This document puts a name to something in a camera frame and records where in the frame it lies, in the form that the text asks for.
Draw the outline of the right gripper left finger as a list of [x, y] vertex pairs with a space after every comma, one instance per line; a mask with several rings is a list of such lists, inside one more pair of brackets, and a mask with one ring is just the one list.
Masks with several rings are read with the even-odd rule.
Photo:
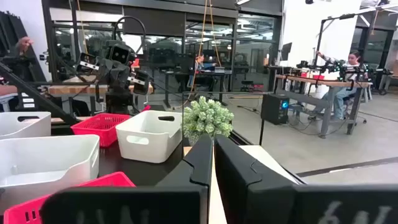
[[59, 191], [42, 205], [42, 224], [207, 224], [212, 162], [202, 136], [157, 185]]

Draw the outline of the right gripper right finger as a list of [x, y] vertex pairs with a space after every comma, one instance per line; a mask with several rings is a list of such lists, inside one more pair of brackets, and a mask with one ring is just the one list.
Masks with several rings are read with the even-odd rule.
[[397, 184], [295, 184], [222, 135], [214, 152], [230, 224], [398, 224]]

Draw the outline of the black table mat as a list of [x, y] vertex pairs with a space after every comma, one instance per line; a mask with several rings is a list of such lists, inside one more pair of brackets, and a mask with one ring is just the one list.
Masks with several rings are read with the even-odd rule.
[[[90, 117], [79, 118], [80, 122]], [[71, 125], [60, 118], [52, 119], [52, 134], [74, 134]], [[155, 185], [169, 174], [183, 158], [182, 142], [175, 148], [170, 157], [163, 163], [155, 164], [125, 159], [121, 156], [118, 139], [109, 147], [101, 147], [99, 150], [99, 176], [105, 176], [113, 172], [123, 172], [136, 185]]]

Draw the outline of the person's hand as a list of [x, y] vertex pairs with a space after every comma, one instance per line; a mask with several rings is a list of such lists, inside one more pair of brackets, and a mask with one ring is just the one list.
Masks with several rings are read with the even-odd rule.
[[17, 52], [18, 52], [20, 55], [26, 53], [26, 52], [28, 51], [29, 47], [30, 47], [33, 43], [34, 43], [34, 41], [33, 41], [30, 37], [28, 37], [28, 36], [25, 36], [25, 37], [19, 39], [19, 41], [18, 41], [18, 43], [17, 43], [17, 45], [16, 45]]

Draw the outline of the black panel stack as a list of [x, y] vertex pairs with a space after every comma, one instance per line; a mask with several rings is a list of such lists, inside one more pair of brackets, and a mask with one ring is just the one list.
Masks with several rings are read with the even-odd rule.
[[33, 48], [19, 55], [16, 45], [23, 37], [27, 37], [27, 32], [20, 17], [0, 11], [0, 59], [5, 57], [3, 62], [25, 81], [46, 82]]

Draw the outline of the green potted artificial plant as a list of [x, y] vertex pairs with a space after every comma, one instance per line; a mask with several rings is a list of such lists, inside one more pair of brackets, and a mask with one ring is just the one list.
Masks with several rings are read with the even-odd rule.
[[219, 101], [200, 96], [185, 107], [182, 113], [183, 136], [194, 145], [202, 135], [212, 139], [220, 134], [228, 137], [232, 130], [234, 114]]

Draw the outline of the black monitor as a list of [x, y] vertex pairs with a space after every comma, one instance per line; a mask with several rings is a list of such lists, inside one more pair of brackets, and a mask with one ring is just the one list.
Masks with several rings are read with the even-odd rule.
[[291, 51], [292, 48], [292, 43], [289, 42], [287, 44], [284, 44], [282, 46], [282, 50], [281, 50], [281, 61], [288, 61], [288, 57], [289, 57], [289, 53]]

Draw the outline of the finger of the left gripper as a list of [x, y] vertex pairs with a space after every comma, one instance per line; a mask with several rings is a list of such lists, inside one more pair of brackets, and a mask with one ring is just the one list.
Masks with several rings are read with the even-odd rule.
[[108, 86], [110, 88], [119, 88], [119, 70], [118, 67], [120, 66], [119, 62], [112, 62], [107, 66], [108, 69]]
[[119, 85], [122, 89], [126, 89], [129, 86], [129, 75], [130, 75], [130, 66], [121, 64], [119, 66]]

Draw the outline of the person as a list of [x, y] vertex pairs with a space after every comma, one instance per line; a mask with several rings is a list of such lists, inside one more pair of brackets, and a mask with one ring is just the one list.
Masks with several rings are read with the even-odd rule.
[[195, 74], [193, 79], [193, 89], [196, 90], [197, 87], [197, 76], [200, 72], [204, 70], [204, 61], [205, 57], [203, 53], [199, 53], [195, 58]]
[[[321, 57], [325, 62], [330, 62], [330, 63], [335, 63], [337, 62], [337, 59], [326, 56], [325, 54], [317, 51], [317, 55]], [[360, 66], [360, 60], [361, 56], [358, 51], [353, 51], [348, 55], [348, 60], [347, 61], [342, 61], [340, 64], [342, 65], [343, 68], [354, 68], [354, 67], [359, 67]], [[356, 81], [356, 76], [357, 73], [349, 73], [343, 75], [343, 80], [345, 82], [351, 82], [351, 81]], [[354, 87], [339, 87], [335, 88], [336, 94], [335, 98], [333, 100], [333, 117], [334, 119], [344, 119], [344, 114], [343, 114], [343, 107], [344, 107], [344, 98], [347, 96], [350, 96], [353, 93], [356, 93], [356, 88]]]

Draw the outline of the black desk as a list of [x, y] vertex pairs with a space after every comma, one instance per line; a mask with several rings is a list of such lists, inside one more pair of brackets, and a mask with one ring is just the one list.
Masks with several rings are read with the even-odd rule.
[[[164, 105], [170, 109], [171, 105], [169, 103], [169, 95], [175, 95], [178, 96], [176, 93], [172, 92], [169, 90], [169, 78], [170, 76], [183, 76], [183, 77], [187, 77], [189, 78], [190, 73], [183, 73], [183, 72], [165, 72], [165, 88], [163, 88], [162, 86], [158, 86], [158, 88], [162, 88], [165, 91], [165, 99], [164, 99]], [[218, 101], [223, 105], [223, 106], [227, 106], [227, 103], [223, 102], [223, 97], [224, 95], [227, 94], [227, 92], [224, 91], [224, 77], [225, 76], [231, 76], [230, 74], [225, 74], [225, 73], [215, 73], [215, 72], [205, 72], [205, 73], [199, 73], [199, 77], [203, 78], [203, 77], [212, 77], [212, 78], [216, 78], [219, 80], [219, 84], [220, 84], [220, 90], [215, 92], [215, 91], [208, 91], [208, 94], [219, 94], [218, 97]]]

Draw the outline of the wooden-top workbench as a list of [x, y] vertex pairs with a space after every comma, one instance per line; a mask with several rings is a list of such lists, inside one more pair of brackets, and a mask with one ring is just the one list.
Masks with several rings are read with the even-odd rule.
[[[288, 81], [300, 84], [300, 90], [298, 93], [295, 91], [286, 90], [285, 84]], [[328, 98], [323, 100], [321, 98], [315, 98], [306, 95], [305, 83], [313, 84], [316, 86], [319, 85], [328, 86], [329, 87]], [[354, 101], [351, 107], [351, 111], [348, 113], [346, 119], [343, 121], [343, 124], [347, 125], [347, 132], [346, 132], [347, 135], [352, 135], [357, 124], [357, 117], [358, 117], [359, 107], [361, 104], [361, 96], [363, 94], [363, 91], [367, 87], [370, 87], [371, 85], [372, 83], [370, 82], [348, 83], [348, 82], [339, 82], [336, 80], [317, 80], [314, 78], [302, 78], [291, 75], [276, 75], [274, 93], [277, 93], [279, 95], [285, 95], [291, 100], [296, 101], [296, 104], [292, 106], [296, 116], [300, 116], [301, 113], [304, 113], [310, 116], [316, 116], [317, 118], [321, 119], [322, 120], [321, 131], [318, 134], [318, 136], [320, 138], [325, 139], [326, 136], [329, 135], [328, 128], [331, 123], [332, 109], [334, 108], [333, 102], [335, 99], [335, 95], [338, 92], [338, 88], [340, 87], [356, 88], [356, 93], [354, 94]], [[306, 105], [319, 106], [322, 109], [324, 109], [324, 112], [323, 114], [314, 113], [308, 109], [305, 109], [304, 106], [302, 105], [303, 103], [305, 103]]]
[[[130, 85], [129, 89], [131, 92], [134, 90], [134, 85]], [[108, 90], [108, 87], [105, 85], [99, 86], [99, 94], [104, 95]], [[48, 88], [48, 91], [51, 95], [76, 95], [77, 93], [81, 94], [95, 94], [95, 86], [94, 85], [54, 85]], [[148, 94], [153, 92], [153, 86], [149, 84]]]

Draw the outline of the person's forearm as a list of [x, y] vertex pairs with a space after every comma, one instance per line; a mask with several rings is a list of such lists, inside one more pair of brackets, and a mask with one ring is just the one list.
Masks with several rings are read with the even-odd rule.
[[0, 96], [17, 93], [17, 87], [13, 85], [0, 85]]

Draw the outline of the red plastic mesh basket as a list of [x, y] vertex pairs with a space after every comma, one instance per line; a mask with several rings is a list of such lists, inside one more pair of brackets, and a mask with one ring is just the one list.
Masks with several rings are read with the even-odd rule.
[[116, 126], [129, 118], [126, 114], [101, 113], [74, 124], [71, 129], [75, 135], [97, 135], [100, 146], [109, 147], [117, 140]]
[[[78, 187], [135, 187], [123, 172], [111, 174], [84, 182]], [[2, 224], [42, 224], [41, 207], [51, 194], [44, 195], [8, 208]]]

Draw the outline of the black computer tower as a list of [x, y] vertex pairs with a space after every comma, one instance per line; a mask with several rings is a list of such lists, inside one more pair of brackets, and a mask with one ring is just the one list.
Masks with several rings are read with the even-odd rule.
[[261, 106], [261, 119], [272, 124], [286, 124], [288, 121], [289, 98], [274, 93], [264, 94]]

